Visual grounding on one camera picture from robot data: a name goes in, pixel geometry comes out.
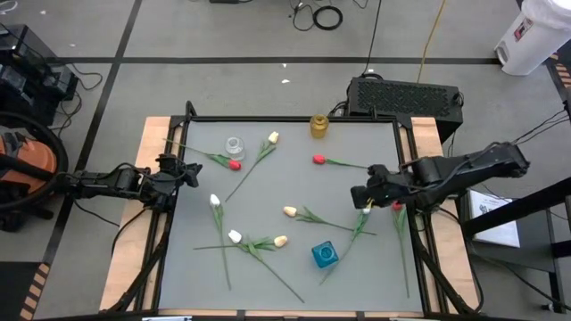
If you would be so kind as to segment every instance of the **white container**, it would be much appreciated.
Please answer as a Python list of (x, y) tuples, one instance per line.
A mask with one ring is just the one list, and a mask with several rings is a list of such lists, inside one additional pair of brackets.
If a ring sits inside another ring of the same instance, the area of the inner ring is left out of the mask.
[(571, 0), (525, 0), (495, 47), (502, 70), (529, 75), (571, 39)]

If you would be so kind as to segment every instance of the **floor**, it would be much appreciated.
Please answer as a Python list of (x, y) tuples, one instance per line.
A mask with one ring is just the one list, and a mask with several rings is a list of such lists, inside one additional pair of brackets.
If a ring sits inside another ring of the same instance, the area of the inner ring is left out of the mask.
[[(82, 71), (103, 74), (103, 85), (89, 92), (79, 90), (83, 109), (62, 139), (71, 169), (79, 162), (77, 168), (106, 171), (135, 160), (146, 117), (181, 114), (186, 100), (201, 115), (311, 115), (333, 108), (344, 99), (351, 77), (363, 71), (378, 1), (370, 0), (365, 10), (348, 0), (332, 1), (343, 12), (343, 24), (334, 31), (294, 29), (286, 0), (240, 5), (206, 0), (19, 1), (16, 10), (2, 16), (2, 23), (28, 24), (58, 56), (84, 62), (77, 64)], [(374, 62), (379, 63), (369, 68), (385, 79), (416, 81), (418, 58), (439, 4), (439, 0), (384, 0), (372, 49), (378, 58)], [(458, 60), (431, 62), (421, 82), (457, 86), (464, 93), (464, 124), (456, 135), (454, 154), (511, 140), (562, 108), (545, 66), (517, 78), (487, 59), (493, 58), (493, 47), (518, 13), (515, 0), (449, 0), (444, 8), (427, 56)], [(296, 19), (300, 27), (310, 23), (306, 14)], [(335, 17), (324, 13), (322, 19), (329, 23)], [(220, 59), (202, 59), (212, 57)], [(96, 78), (84, 81), (89, 85)], [(88, 136), (90, 126), (97, 123), (96, 136)], [(571, 151), (569, 135), (571, 128), (560, 125), (524, 144), (523, 152), (532, 162), (528, 174), (486, 184), (500, 195), (519, 197), (568, 177), (571, 169), (562, 160)], [(91, 149), (84, 144), (87, 137), (95, 138)], [(88, 158), (79, 157), (82, 148)], [(122, 201), (103, 198), (80, 203), (115, 222), (124, 206)], [(61, 199), (48, 204), (56, 212), (61, 206)], [(60, 213), (60, 223), (66, 214)], [(56, 222), (31, 219), (17, 234), (0, 234), (0, 260), (51, 261), (36, 318), (95, 313), (117, 228), (74, 207), (59, 240), (52, 237)], [(554, 218), (554, 227), (559, 240), (570, 237), (567, 222)], [(45, 255), (50, 240), (60, 241), (59, 247)], [(479, 260), (475, 264), (486, 314), (571, 320), (539, 310), (545, 303), (542, 297), (505, 270)], [(571, 262), (564, 259), (560, 265), (569, 296), (571, 276), (565, 271)], [(549, 291), (544, 273), (518, 271)]]

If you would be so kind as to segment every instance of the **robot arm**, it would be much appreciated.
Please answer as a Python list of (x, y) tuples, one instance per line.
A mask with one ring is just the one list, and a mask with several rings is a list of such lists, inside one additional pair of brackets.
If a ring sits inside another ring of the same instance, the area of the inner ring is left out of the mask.
[(186, 165), (174, 155), (167, 154), (159, 155), (156, 161), (160, 170), (155, 174), (151, 174), (149, 168), (140, 169), (122, 163), (109, 173), (78, 171), (65, 175), (60, 177), (61, 192), (76, 199), (102, 195), (139, 200), (153, 210), (173, 210), (171, 196), (184, 183), (197, 187), (196, 177), (203, 165)]
[(354, 186), (351, 195), (356, 209), (372, 200), (379, 207), (397, 201), (431, 210), (452, 193), (491, 177), (522, 177), (528, 168), (529, 162), (517, 146), (494, 143), (480, 152), (456, 157), (423, 157), (401, 165), (398, 173), (391, 173), (385, 165), (372, 165), (367, 185)]

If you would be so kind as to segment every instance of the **yellow cable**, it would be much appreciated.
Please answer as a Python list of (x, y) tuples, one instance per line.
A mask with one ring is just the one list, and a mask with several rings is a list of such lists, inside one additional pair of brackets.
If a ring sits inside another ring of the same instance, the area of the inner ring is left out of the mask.
[(422, 53), (422, 61), (420, 61), (420, 70), (418, 71), (417, 83), (420, 82), (420, 75), (422, 75), (422, 69), (425, 67), (426, 51), (428, 51), (428, 45), (430, 45), (430, 40), (432, 40), (432, 35), (436, 30), (436, 26), (438, 25), (438, 21), (440, 20), (440, 15), (443, 13), (445, 4), (446, 0), (443, 0), (443, 2), (440, 4), (440, 9), (438, 10), (436, 19), (434, 20), (434, 25), (432, 26), (432, 30), (430, 30), (430, 36), (428, 36), (428, 40), (426, 41), (425, 51)]

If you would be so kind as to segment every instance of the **gray table surface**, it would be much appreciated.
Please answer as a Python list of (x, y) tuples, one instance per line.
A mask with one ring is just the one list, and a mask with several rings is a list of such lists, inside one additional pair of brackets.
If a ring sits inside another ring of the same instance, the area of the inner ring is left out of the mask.
[[(194, 251), (218, 245), (219, 236), (209, 204), (211, 193), (224, 200), (249, 169), (262, 141), (279, 132), (277, 149), (264, 159), (228, 203), (223, 203), (225, 242), (230, 229), (252, 239), (287, 235), (289, 244), (261, 255), (305, 300), (301, 303), (260, 262), (239, 249), (228, 249), (232, 290), (226, 285), (220, 250)], [(311, 248), (331, 241), (339, 254), (350, 231), (298, 222), (282, 213), (284, 206), (310, 208), (323, 219), (353, 227), (358, 211), (349, 189), (364, 185), (365, 169), (316, 165), (315, 153), (360, 165), (383, 163), (397, 169), (393, 125), (332, 123), (324, 139), (310, 137), (307, 123), (192, 122), (187, 144), (205, 152), (224, 153), (230, 136), (244, 139), (243, 169), (230, 171), (196, 152), (185, 162), (204, 165), (198, 188), (181, 188), (170, 232), (162, 279), (160, 309), (266, 309), (329, 311), (421, 311), (416, 269), (407, 229), (405, 252), (410, 296), (393, 213), (374, 209), (366, 229), (345, 260), (322, 285), (326, 273), (317, 267)]]

